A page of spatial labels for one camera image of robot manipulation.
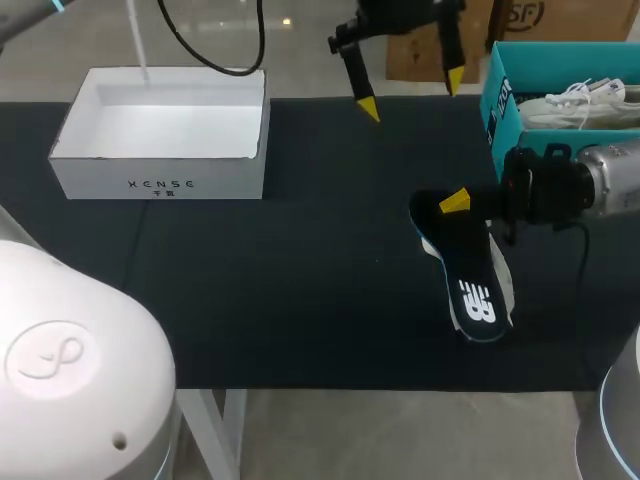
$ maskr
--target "white sneaker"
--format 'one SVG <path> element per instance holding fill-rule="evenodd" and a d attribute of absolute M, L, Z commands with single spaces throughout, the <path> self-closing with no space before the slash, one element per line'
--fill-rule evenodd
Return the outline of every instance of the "white sneaker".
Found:
<path fill-rule="evenodd" d="M 525 128 L 626 130 L 640 128 L 640 85 L 620 79 L 574 83 L 564 93 L 521 103 Z"/>

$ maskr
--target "white table frame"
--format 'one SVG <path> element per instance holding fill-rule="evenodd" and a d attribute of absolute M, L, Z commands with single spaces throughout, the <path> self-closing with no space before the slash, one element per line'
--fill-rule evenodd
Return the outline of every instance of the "white table frame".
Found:
<path fill-rule="evenodd" d="M 178 390 L 172 444 L 177 445 L 184 416 L 211 477 L 215 480 L 240 480 L 247 391 L 226 390 L 226 394 L 221 415 L 212 390 Z"/>

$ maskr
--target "shoelace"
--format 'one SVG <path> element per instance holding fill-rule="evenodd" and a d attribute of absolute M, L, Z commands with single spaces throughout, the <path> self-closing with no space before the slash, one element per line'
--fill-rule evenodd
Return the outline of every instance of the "shoelace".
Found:
<path fill-rule="evenodd" d="M 588 78 L 584 82 L 578 82 L 570 85 L 569 88 L 567 88 L 560 95 L 554 95 L 552 93 L 549 93 L 544 97 L 545 100 L 556 105 L 558 108 L 562 108 L 563 106 L 569 107 L 571 103 L 575 100 L 580 100 L 580 99 L 586 100 L 587 113 L 582 119 L 582 123 L 580 123 L 580 127 L 578 127 L 578 130 L 582 130 L 582 127 L 584 127 L 584 124 L 587 123 L 587 119 L 589 118 L 589 113 L 591 110 L 591 95 L 580 90 L 583 87 L 587 87 L 590 81 L 591 79 Z"/>

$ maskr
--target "floor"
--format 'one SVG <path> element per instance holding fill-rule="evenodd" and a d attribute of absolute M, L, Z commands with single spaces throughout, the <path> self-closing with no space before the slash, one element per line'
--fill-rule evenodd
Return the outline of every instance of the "floor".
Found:
<path fill-rule="evenodd" d="M 227 66 L 253 61 L 255 0 L 166 1 L 178 29 L 205 56 Z M 149 64 L 196 64 L 168 32 L 155 0 L 136 3 Z M 326 38 L 353 14 L 353 3 L 265 1 L 272 97 L 349 95 Z M 640 39 L 638 22 L 631 38 Z M 385 80 L 385 45 L 363 44 L 378 95 L 445 92 L 441 84 Z M 78 0 L 8 44 L 0 101 L 71 101 L 90 67 L 135 62 L 124 0 Z M 461 91 L 477 93 L 480 85 Z M 590 399 L 579 400 L 583 409 Z M 570 392 L 252 391 L 242 472 L 244 480 L 575 480 L 577 424 Z"/>

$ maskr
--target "yellow tactile sensor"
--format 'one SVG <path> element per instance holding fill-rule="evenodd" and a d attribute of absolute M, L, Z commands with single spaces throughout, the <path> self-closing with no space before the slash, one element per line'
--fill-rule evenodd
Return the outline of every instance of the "yellow tactile sensor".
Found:
<path fill-rule="evenodd" d="M 471 197 L 469 196 L 467 189 L 463 187 L 446 200 L 441 201 L 440 210 L 442 210 L 442 213 L 471 210 Z"/>
<path fill-rule="evenodd" d="M 380 115 L 378 115 L 378 107 L 376 106 L 375 97 L 371 96 L 362 98 L 358 100 L 358 105 L 360 105 L 365 112 L 371 115 L 376 122 L 380 123 Z"/>
<path fill-rule="evenodd" d="M 447 72 L 449 77 L 449 86 L 451 88 L 451 95 L 456 96 L 458 94 L 458 88 L 462 83 L 462 75 L 464 74 L 464 65 L 456 68 L 452 68 Z"/>

